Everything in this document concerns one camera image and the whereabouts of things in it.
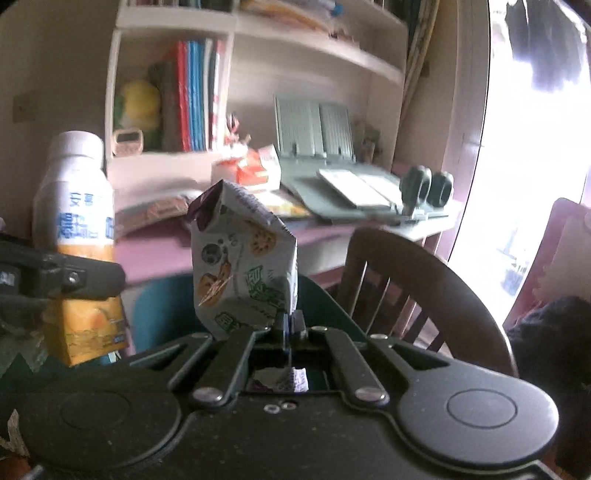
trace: wall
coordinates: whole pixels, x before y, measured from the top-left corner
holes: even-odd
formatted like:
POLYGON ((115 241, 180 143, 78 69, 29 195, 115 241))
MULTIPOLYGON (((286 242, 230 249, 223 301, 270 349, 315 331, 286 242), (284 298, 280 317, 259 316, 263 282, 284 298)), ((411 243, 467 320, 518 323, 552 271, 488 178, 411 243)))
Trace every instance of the wall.
POLYGON ((118 0, 18 0, 0 16, 0 216, 28 236, 31 202, 57 133, 104 135, 106 71, 118 0), (35 120, 12 122, 33 92, 35 120))
POLYGON ((450 134, 456 91, 457 0, 441 0, 426 55, 428 76, 419 78, 398 131, 394 162, 440 170, 450 134))

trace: white bottle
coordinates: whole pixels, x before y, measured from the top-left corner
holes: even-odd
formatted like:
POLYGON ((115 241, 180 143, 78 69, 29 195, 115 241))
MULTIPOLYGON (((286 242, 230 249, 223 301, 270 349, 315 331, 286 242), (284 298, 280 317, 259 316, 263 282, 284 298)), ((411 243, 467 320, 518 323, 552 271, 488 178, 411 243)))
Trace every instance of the white bottle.
MULTIPOLYGON (((114 261, 113 188, 101 170, 103 152, 102 140, 88 132, 55 137, 47 174, 33 204, 37 247, 114 261)), ((66 365, 126 347, 119 297, 52 301, 43 320, 49 353, 66 365)))

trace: red book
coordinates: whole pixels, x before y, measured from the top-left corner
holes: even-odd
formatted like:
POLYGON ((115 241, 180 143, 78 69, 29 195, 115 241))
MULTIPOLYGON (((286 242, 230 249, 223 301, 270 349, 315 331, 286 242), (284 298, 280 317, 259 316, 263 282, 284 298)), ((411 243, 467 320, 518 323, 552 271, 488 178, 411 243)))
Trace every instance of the red book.
POLYGON ((187 89, 187 43, 177 42, 178 114, 180 116, 181 143, 184 152, 191 151, 189 137, 189 91, 187 89))

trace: wall outlet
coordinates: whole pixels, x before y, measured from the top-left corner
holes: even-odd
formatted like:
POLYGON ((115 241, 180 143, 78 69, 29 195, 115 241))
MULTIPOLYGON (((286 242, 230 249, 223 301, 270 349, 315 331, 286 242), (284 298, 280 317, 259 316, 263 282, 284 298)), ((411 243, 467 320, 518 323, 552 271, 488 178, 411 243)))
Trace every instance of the wall outlet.
POLYGON ((37 114, 35 92, 21 93, 12 98, 12 122, 32 122, 37 114))

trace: dark garment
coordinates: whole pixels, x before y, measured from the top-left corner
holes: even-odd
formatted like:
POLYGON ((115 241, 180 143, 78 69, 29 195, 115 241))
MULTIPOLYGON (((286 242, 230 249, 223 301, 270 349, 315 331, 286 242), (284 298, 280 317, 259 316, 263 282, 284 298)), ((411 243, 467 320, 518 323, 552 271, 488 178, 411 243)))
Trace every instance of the dark garment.
POLYGON ((553 0, 518 0, 507 6, 505 21, 513 58, 531 64, 534 89, 552 92, 579 78, 584 43, 553 0))
POLYGON ((519 375, 556 403, 556 464, 591 475, 591 304, 565 297, 527 315, 507 332, 519 375))

